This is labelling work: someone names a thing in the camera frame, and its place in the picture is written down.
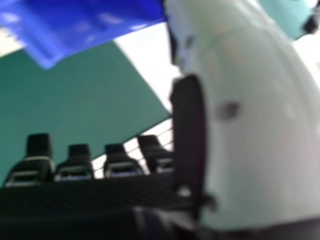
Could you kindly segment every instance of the blue tray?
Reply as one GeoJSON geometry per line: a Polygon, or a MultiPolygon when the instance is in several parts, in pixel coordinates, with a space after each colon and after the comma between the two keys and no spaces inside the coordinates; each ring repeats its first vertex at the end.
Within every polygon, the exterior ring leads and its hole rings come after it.
{"type": "Polygon", "coordinates": [[[164,20],[160,0],[0,0],[0,24],[45,69],[164,20]]]}

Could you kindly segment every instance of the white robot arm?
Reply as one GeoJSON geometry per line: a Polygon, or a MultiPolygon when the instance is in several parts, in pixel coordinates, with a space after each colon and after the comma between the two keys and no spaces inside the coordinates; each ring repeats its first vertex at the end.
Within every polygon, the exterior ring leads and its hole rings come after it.
{"type": "MultiPolygon", "coordinates": [[[[217,204],[201,206],[200,224],[235,231],[320,216],[320,79],[291,40],[254,0],[165,9],[174,62],[204,102],[203,191],[217,204]]],[[[187,145],[177,141],[178,156],[187,145]]]]}

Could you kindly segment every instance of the white casing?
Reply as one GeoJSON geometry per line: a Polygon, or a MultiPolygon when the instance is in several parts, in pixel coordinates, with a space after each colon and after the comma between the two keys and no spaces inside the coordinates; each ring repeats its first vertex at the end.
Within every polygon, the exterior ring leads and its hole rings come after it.
{"type": "Polygon", "coordinates": [[[263,228],[320,217],[320,83],[255,0],[167,0],[184,75],[199,77],[206,111],[200,224],[263,228]],[[188,48],[188,39],[194,42],[188,48]],[[217,109],[240,104],[239,115],[217,109]]]}

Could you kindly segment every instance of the blue plastic bin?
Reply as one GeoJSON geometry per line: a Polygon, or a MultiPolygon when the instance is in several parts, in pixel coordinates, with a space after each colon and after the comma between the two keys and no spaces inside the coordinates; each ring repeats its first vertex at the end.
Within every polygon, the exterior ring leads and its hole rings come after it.
{"type": "Polygon", "coordinates": [[[0,24],[45,69],[164,20],[160,0],[0,0],[0,24]]]}

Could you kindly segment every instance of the teal panel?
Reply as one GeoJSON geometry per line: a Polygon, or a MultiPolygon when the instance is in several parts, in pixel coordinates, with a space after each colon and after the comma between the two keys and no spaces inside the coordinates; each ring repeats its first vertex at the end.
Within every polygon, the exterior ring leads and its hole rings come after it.
{"type": "Polygon", "coordinates": [[[265,11],[280,28],[296,40],[306,32],[303,26],[312,15],[312,9],[306,0],[259,0],[265,11]]]}
{"type": "Polygon", "coordinates": [[[92,154],[169,117],[114,43],[42,70],[23,51],[0,59],[0,181],[25,154],[26,137],[49,133],[56,163],[71,144],[92,154]]]}

